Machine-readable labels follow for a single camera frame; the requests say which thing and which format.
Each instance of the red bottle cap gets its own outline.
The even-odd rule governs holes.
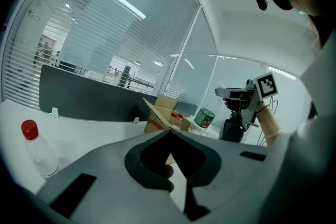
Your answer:
[[[34,140],[38,136],[38,128],[33,120],[26,120],[21,125],[22,133],[27,140]]]

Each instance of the white tabletop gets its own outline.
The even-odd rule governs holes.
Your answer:
[[[34,120],[59,160],[61,168],[89,151],[144,133],[145,122],[98,122],[54,118],[51,114],[6,100],[0,104],[0,149],[13,180],[37,193],[45,180],[28,156],[21,124]]]

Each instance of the black slot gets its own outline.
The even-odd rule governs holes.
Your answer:
[[[69,218],[95,180],[95,176],[81,174],[51,203],[51,209]]]
[[[240,155],[246,158],[255,159],[256,161],[260,162],[263,162],[264,159],[266,158],[266,155],[264,154],[253,153],[250,151],[244,151]]]

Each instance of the fluorescent light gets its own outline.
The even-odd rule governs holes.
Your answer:
[[[134,7],[131,3],[129,3],[126,0],[118,0],[121,4],[125,5],[127,8],[129,8],[131,11],[133,11],[135,14],[137,14],[140,18],[145,19],[146,16],[139,11],[136,7]]]
[[[120,3],[118,3],[117,1],[113,0],[114,2],[116,2],[120,7],[126,9],[129,13],[132,13],[128,8],[124,7],[123,5],[121,5]],[[139,20],[142,20],[140,17],[138,17],[135,13],[132,13],[136,18],[138,18]]]
[[[286,73],[286,72],[283,72],[283,71],[281,71],[281,70],[279,70],[279,69],[276,69],[276,68],[274,68],[274,67],[268,67],[268,70],[271,70],[271,71],[274,71],[274,72],[276,72],[276,73],[279,73],[279,74],[281,74],[281,75],[283,75],[283,76],[285,76],[285,77],[287,77],[287,78],[289,78],[289,79],[291,79],[291,80],[296,80],[296,77],[294,77],[293,75],[288,74],[288,73]]]
[[[188,59],[184,59],[184,61],[192,68],[192,69],[195,69],[194,66],[189,62]]]
[[[227,57],[227,56],[223,56],[223,58],[229,58],[229,59],[239,60],[238,58]]]

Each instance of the plastic bottle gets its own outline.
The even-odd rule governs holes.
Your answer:
[[[222,103],[222,98],[218,97],[215,89],[213,89],[211,94],[205,96],[201,108],[189,128],[189,132],[203,135],[218,113]]]
[[[53,149],[38,133],[36,122],[33,120],[24,121],[21,130],[26,139],[28,154],[38,173],[44,178],[55,175],[60,170],[59,164]]]
[[[170,116],[168,118],[168,121],[169,121],[170,124],[172,124],[172,125],[174,124],[176,116],[177,116],[177,114],[174,111],[172,111],[172,113],[170,114]]]
[[[183,115],[179,114],[176,121],[177,121],[177,126],[178,128],[182,129],[182,119],[183,119]]]

